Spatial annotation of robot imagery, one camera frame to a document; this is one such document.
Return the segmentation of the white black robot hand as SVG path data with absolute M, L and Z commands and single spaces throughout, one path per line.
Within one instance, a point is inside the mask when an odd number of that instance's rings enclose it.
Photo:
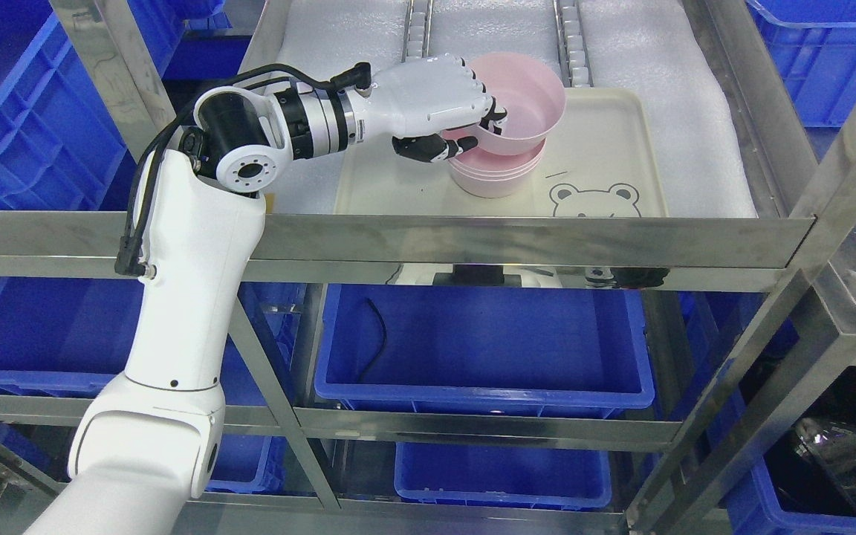
M 406 61 L 378 71 L 369 88 L 353 89 L 351 143 L 390 139 L 396 155 L 435 163 L 473 150 L 478 137 L 446 138 L 443 132 L 478 126 L 499 134 L 508 111 L 460 56 Z

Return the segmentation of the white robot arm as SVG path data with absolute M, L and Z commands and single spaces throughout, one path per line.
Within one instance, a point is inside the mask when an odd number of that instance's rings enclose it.
M 265 228 L 264 189 L 322 133 L 357 136 L 369 63 L 329 80 L 271 63 L 207 89 L 143 150 L 114 269 L 143 284 L 128 362 L 74 434 L 68 486 L 30 534 L 169 534 L 212 478 L 229 322 Z

